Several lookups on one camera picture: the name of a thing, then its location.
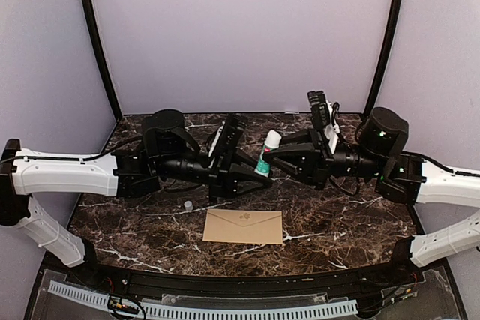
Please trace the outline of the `green white glue stick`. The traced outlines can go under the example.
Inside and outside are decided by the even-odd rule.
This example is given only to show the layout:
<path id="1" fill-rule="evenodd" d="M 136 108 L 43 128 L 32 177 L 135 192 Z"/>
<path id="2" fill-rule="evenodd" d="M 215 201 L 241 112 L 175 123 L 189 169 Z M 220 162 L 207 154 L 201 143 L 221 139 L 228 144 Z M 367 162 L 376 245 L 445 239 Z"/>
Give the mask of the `green white glue stick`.
<path id="1" fill-rule="evenodd" d="M 270 130 L 265 138 L 265 141 L 262 146 L 262 150 L 259 156 L 259 159 L 256 163 L 255 173 L 268 177 L 271 171 L 271 165 L 266 161 L 266 155 L 271 151 L 279 148 L 282 140 L 282 135 L 280 135 L 276 130 Z"/>

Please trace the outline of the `brown kraft paper envelope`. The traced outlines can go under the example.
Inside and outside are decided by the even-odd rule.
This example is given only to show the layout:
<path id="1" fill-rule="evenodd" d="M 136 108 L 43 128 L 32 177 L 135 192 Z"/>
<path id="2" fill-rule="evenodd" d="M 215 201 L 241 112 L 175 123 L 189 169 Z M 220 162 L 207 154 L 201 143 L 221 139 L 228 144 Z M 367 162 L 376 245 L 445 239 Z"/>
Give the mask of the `brown kraft paper envelope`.
<path id="1" fill-rule="evenodd" d="M 209 209 L 202 239 L 231 244 L 282 244 L 282 212 Z"/>

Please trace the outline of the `white glue stick cap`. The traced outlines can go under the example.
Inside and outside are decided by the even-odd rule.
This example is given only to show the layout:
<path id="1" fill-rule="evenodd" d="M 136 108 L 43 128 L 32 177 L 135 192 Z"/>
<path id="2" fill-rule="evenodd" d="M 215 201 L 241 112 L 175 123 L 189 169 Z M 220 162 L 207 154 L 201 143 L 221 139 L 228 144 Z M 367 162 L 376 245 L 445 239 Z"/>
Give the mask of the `white glue stick cap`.
<path id="1" fill-rule="evenodd" d="M 185 208 L 186 211 L 192 211 L 193 208 L 194 208 L 191 201 L 186 201 L 184 203 L 184 206 L 185 206 L 184 208 Z"/>

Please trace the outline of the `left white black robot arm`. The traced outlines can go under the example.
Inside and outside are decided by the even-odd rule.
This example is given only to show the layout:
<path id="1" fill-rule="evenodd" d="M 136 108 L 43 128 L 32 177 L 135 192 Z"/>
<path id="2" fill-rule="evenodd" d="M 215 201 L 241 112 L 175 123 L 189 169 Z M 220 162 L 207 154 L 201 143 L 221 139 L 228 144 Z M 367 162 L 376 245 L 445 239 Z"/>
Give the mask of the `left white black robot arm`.
<path id="1" fill-rule="evenodd" d="M 273 181 L 255 172 L 257 162 L 237 147 L 247 126 L 230 114 L 203 153 L 184 115 L 163 109 L 143 119 L 140 135 L 100 154 L 32 151 L 9 139 L 1 155 L 1 225 L 29 236 L 90 287 L 106 280 L 93 244 L 69 232 L 34 198 L 36 193 L 91 193 L 139 198 L 159 191 L 167 179 L 205 185 L 208 197 L 233 199 L 268 189 Z"/>

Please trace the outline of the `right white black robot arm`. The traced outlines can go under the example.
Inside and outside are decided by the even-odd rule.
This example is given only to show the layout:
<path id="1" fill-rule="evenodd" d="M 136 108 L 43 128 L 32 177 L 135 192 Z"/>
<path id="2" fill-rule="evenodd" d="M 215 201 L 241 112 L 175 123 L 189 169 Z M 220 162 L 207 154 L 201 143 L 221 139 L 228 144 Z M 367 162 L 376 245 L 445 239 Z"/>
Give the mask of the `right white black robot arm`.
<path id="1" fill-rule="evenodd" d="M 449 168 L 405 151 L 409 125 L 390 109 L 373 109 L 353 144 L 337 141 L 331 146 L 318 115 L 312 123 L 311 129 L 284 137 L 264 160 L 320 190 L 335 177 L 375 179 L 375 191 L 393 203 L 479 207 L 479 171 Z"/>

